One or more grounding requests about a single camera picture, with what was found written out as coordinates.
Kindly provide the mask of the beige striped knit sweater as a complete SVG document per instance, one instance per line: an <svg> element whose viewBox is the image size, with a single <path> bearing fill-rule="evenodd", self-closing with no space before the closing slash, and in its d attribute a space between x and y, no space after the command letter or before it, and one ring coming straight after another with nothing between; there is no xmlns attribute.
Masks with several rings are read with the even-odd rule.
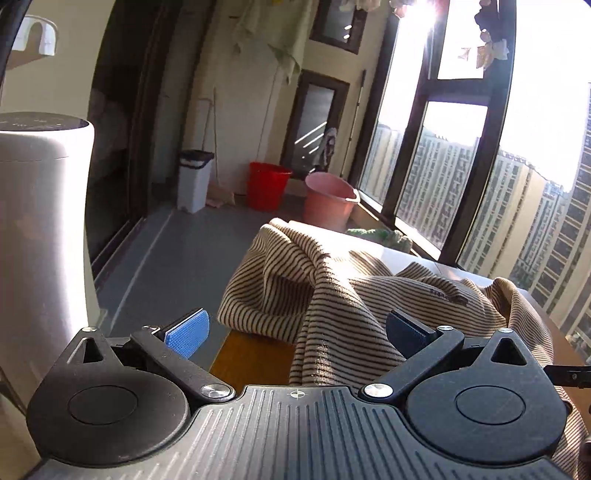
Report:
<svg viewBox="0 0 591 480"><path fill-rule="evenodd" d="M274 219L263 225L222 296L217 319L243 333L294 345L290 382L359 387L402 364L386 318L400 308L428 326L450 323L470 336L511 327L548 365L552 340L517 287L481 288L414 263L392 273L363 250Z"/></svg>

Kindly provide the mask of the green plush toy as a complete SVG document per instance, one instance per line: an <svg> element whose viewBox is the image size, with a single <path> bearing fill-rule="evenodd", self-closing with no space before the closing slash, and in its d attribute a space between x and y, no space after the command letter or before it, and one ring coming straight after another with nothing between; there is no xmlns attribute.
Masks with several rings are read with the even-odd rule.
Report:
<svg viewBox="0 0 591 480"><path fill-rule="evenodd" d="M413 241L399 230L353 228L346 230L346 234L404 253L413 248Z"/></svg>

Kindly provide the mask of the pink plastic basin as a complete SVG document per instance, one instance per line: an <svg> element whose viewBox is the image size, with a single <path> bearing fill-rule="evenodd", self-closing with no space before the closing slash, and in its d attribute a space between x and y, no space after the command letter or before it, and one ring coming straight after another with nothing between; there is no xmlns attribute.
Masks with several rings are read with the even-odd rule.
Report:
<svg viewBox="0 0 591 480"><path fill-rule="evenodd" d="M315 172L304 179L304 223L336 232L345 232L360 193L348 182L331 173Z"/></svg>

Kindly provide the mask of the white trash bin black lid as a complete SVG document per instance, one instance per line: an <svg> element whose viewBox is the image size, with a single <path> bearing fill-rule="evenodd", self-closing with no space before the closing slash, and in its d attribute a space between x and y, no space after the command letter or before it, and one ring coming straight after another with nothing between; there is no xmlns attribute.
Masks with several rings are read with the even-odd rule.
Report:
<svg viewBox="0 0 591 480"><path fill-rule="evenodd" d="M177 208L194 214L204 208L214 153L183 150L179 155Z"/></svg>

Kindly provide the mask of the red plastic bucket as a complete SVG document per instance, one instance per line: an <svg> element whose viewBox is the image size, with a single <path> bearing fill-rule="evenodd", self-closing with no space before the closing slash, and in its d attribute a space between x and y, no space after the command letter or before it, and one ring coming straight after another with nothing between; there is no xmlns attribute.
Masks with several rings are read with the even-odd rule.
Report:
<svg viewBox="0 0 591 480"><path fill-rule="evenodd" d="M280 165L250 162L246 192L247 206L258 211L279 209L292 173L290 169Z"/></svg>

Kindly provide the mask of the grey hanging rag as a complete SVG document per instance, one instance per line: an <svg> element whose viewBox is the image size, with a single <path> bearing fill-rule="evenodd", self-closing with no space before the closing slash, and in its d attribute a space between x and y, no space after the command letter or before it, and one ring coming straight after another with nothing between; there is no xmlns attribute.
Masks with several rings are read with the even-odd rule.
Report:
<svg viewBox="0 0 591 480"><path fill-rule="evenodd" d="M332 156L335 154L337 136L338 129L332 127L325 132L325 136L322 139L322 147L320 149L320 156L318 157L318 169L322 172L327 172L329 170L329 163L332 160Z"/></svg>

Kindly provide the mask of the white cylindrical air purifier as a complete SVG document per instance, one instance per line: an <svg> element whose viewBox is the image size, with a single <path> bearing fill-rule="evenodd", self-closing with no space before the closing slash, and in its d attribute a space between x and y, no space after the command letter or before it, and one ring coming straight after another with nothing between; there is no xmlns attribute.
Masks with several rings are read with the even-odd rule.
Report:
<svg viewBox="0 0 591 480"><path fill-rule="evenodd" d="M88 324L86 187L94 129L42 112L1 116L1 375L21 407Z"/></svg>

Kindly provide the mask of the green hanging towel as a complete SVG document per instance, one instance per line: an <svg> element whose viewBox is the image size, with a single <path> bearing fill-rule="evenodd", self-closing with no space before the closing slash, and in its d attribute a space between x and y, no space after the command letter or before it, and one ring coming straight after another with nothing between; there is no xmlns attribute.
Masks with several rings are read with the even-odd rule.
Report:
<svg viewBox="0 0 591 480"><path fill-rule="evenodd" d="M242 52L250 40L262 41L290 84L301 73L314 15L313 1L247 1L232 34L233 44Z"/></svg>

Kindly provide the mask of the white wall hook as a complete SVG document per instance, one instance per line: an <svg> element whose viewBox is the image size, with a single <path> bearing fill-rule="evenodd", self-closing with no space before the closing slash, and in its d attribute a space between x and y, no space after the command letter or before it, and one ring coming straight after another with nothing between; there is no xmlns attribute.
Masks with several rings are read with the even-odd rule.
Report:
<svg viewBox="0 0 591 480"><path fill-rule="evenodd" d="M57 42L58 29L54 22L37 15L26 15L20 24L12 50L41 57L55 56Z"/></svg>

